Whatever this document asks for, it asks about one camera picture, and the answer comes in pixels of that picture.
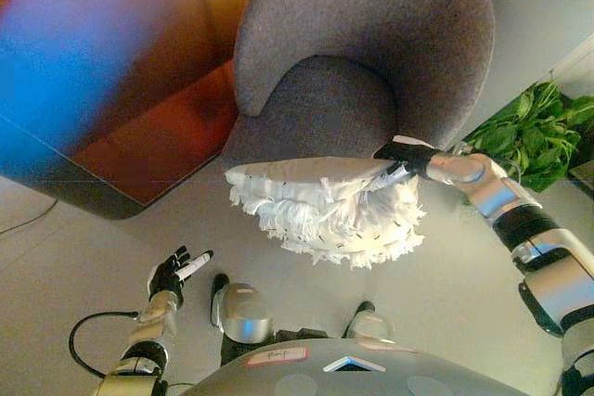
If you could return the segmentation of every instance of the gray wall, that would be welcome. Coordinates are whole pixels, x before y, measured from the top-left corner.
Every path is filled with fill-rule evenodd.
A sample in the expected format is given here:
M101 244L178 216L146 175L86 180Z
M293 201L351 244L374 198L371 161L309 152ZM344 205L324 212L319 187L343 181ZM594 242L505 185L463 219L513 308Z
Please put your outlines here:
M594 32L594 0L493 0L495 49L479 101L458 139L540 79Z

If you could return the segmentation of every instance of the chair seat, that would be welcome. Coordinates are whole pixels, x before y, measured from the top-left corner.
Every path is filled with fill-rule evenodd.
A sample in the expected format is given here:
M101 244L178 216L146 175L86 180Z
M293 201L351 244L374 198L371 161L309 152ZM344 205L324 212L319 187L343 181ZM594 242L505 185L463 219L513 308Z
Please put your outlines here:
M285 74L260 116L239 116L221 157L229 166L369 158L395 123L392 89L380 76L344 57L314 56Z

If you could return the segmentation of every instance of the plant leaf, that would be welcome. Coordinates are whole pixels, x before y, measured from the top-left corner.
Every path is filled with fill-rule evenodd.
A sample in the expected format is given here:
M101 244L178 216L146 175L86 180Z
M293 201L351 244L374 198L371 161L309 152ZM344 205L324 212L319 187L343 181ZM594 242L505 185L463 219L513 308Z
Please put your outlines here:
M516 129L512 125L505 125L485 134L482 146L489 155L500 155L512 148L515 140Z
M542 192L555 181L563 178L567 173L567 167L561 163L556 164L550 170L543 173L533 173L522 177L522 185L530 187L535 192Z
M565 115L569 127L588 121L594 117L594 96L581 96L572 101Z
M522 132L522 142L528 153L534 156L545 145L547 140L540 130L536 127L530 127Z
M528 116L532 103L534 102L534 93L532 90L526 90L518 97L518 107L516 109L516 116L519 120L523 120Z
M528 152L526 151L526 147L520 146L520 172L521 173L526 172L526 169L528 169L529 165L530 165L530 156L528 155Z
M550 122L540 126L540 131L547 138L562 138L565 135L565 126L558 122Z
M549 116L554 116L555 118L559 118L563 114L563 103L560 99L555 99L550 106L544 109L542 112L538 114L538 116L542 118L547 118Z
M561 147L554 147L542 152L534 162L530 163L530 172L549 170L556 162L558 162L561 150Z
M570 130L565 134L565 138L567 139L569 144L571 144L574 147L577 147L577 143L580 142L580 140L582 139L582 136L578 132L574 132L573 130Z

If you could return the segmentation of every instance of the green plant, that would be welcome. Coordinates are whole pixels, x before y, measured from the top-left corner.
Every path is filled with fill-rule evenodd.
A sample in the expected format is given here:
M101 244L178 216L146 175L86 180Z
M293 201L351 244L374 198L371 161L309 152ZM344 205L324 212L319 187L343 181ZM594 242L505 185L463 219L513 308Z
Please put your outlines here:
M465 141L541 192L567 174L580 133L593 127L594 96L572 100L554 83L542 83L523 91Z

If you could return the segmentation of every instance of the label sticker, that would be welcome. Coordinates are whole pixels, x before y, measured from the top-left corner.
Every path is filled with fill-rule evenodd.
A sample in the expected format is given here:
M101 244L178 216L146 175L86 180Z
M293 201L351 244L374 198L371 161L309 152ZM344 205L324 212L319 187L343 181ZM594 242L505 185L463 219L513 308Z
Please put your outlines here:
M303 361L309 357L307 347L283 348L281 350L270 350L255 353L246 366L284 364L287 362Z

